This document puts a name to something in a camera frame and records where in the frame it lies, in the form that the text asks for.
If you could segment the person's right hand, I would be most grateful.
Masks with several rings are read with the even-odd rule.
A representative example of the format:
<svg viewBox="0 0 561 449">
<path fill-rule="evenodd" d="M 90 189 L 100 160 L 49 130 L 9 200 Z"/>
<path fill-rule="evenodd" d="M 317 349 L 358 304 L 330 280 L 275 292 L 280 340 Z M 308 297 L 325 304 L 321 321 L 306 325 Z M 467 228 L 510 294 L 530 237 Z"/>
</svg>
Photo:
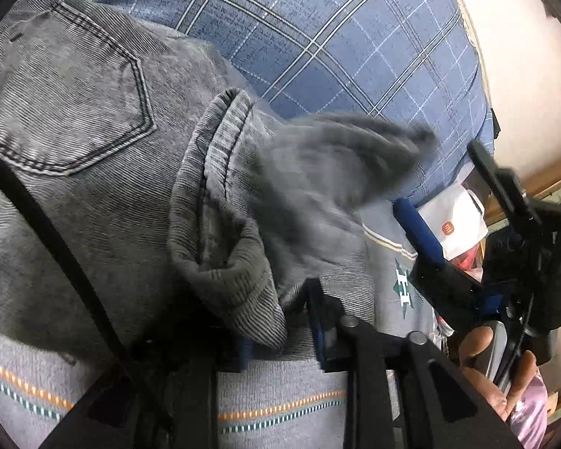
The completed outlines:
<svg viewBox="0 0 561 449">
<path fill-rule="evenodd" d="M 536 358 L 530 351 L 524 353 L 518 364 L 510 390 L 508 394 L 504 394 L 487 376 L 473 368 L 475 358 L 490 346 L 493 337 L 494 333 L 488 326 L 473 329 L 459 346 L 460 370 L 499 417 L 506 421 L 537 374 Z"/>
</svg>

